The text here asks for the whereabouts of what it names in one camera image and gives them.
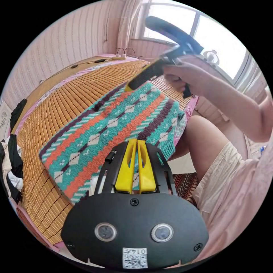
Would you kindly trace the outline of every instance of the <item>window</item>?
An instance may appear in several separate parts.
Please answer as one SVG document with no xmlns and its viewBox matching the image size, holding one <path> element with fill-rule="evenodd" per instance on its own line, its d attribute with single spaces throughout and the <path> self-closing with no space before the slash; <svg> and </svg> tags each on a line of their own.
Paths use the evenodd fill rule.
<svg viewBox="0 0 273 273">
<path fill-rule="evenodd" d="M 208 15 L 172 0 L 144 0 L 141 14 L 139 19 L 142 22 L 152 15 L 179 27 L 204 47 L 202 53 L 215 50 L 220 61 L 219 68 L 234 84 L 242 75 L 249 52 L 228 29 Z M 145 27 L 139 31 L 138 38 L 174 43 Z"/>
</svg>

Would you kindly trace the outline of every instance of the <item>beige shorts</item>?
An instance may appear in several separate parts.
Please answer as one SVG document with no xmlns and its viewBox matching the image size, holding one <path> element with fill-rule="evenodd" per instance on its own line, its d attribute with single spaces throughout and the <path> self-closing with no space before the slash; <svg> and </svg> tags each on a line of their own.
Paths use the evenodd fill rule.
<svg viewBox="0 0 273 273">
<path fill-rule="evenodd" d="M 208 222 L 222 188 L 231 181 L 242 163 L 242 156 L 231 142 L 228 142 L 198 184 L 193 198 L 205 223 Z"/>
</svg>

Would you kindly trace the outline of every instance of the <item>pink shirt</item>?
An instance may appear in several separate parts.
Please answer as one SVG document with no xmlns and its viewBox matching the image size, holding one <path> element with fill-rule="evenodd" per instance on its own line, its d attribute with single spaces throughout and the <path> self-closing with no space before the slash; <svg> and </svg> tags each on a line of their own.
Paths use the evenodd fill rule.
<svg viewBox="0 0 273 273">
<path fill-rule="evenodd" d="M 210 238 L 197 262 L 229 246 L 249 225 L 268 192 L 273 177 L 273 131 L 260 159 L 248 159 L 222 190 L 207 227 Z"/>
</svg>

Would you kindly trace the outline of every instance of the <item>qr code label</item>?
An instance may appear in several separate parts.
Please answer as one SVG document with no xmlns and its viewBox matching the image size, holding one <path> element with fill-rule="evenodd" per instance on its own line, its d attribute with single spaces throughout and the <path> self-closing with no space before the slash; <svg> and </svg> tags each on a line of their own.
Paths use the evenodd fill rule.
<svg viewBox="0 0 273 273">
<path fill-rule="evenodd" d="M 122 249 L 123 268 L 140 269 L 148 268 L 147 248 L 126 248 Z"/>
</svg>

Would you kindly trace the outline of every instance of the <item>screw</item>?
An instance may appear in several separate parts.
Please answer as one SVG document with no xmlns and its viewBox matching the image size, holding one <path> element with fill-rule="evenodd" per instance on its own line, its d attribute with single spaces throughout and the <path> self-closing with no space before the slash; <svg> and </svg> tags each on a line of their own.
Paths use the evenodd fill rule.
<svg viewBox="0 0 273 273">
<path fill-rule="evenodd" d="M 67 243 L 66 246 L 68 249 L 75 249 L 75 245 L 73 243 Z"/>
<path fill-rule="evenodd" d="M 137 206 L 138 203 L 139 203 L 139 201 L 138 201 L 136 198 L 133 198 L 133 199 L 130 200 L 130 204 L 131 204 L 132 206 Z"/>
<path fill-rule="evenodd" d="M 203 247 L 203 244 L 199 243 L 193 248 L 193 250 L 194 251 L 199 251 L 202 247 Z"/>
</svg>

